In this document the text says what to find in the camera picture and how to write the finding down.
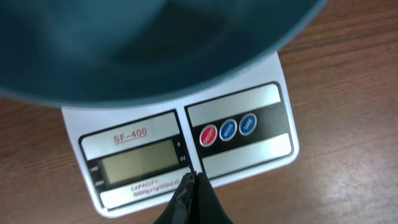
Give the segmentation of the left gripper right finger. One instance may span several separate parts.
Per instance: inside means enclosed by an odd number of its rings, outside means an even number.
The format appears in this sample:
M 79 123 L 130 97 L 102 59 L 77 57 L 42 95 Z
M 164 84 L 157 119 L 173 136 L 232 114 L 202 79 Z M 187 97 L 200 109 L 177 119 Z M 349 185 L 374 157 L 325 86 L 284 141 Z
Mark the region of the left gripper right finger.
M 233 224 L 225 213 L 210 181 L 204 173 L 199 173 L 195 179 L 193 223 Z

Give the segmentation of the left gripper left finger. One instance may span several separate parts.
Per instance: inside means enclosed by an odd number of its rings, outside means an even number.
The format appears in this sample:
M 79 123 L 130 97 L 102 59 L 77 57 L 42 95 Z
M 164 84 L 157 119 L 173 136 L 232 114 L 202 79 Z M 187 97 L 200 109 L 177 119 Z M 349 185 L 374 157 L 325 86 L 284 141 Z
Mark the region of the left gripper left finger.
M 195 191 L 196 173 L 186 173 L 165 210 L 154 224 L 187 224 Z

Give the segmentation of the white digital kitchen scale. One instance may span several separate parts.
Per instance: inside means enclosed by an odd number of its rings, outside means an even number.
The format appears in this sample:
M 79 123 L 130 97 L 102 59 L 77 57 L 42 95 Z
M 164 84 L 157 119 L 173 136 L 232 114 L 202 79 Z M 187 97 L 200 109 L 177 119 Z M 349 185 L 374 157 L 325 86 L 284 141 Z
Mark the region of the white digital kitchen scale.
M 213 187 L 293 162 L 299 140 L 279 56 L 175 100 L 131 108 L 62 108 L 95 210 L 121 217 L 168 202 L 183 176 Z

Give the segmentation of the teal plastic bowl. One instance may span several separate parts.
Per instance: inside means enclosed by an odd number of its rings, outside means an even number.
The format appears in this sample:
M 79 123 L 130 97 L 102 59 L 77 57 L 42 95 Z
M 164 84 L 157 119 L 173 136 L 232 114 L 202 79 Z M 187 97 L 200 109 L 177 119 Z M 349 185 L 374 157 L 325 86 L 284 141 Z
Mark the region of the teal plastic bowl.
M 1 94 L 122 107 L 217 85 L 291 41 L 321 0 L 2 0 Z

